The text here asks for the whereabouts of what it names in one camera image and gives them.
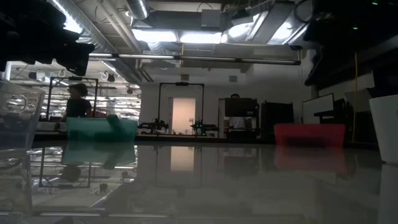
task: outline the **doorway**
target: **doorway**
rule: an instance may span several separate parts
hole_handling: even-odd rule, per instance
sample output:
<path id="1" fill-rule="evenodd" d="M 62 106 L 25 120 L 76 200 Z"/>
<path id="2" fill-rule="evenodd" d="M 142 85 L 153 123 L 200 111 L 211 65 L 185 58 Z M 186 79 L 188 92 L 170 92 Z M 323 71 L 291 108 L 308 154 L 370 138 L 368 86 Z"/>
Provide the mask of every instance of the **doorway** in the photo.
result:
<path id="1" fill-rule="evenodd" d="M 171 134 L 193 134 L 191 125 L 195 122 L 195 98 L 171 98 Z"/>

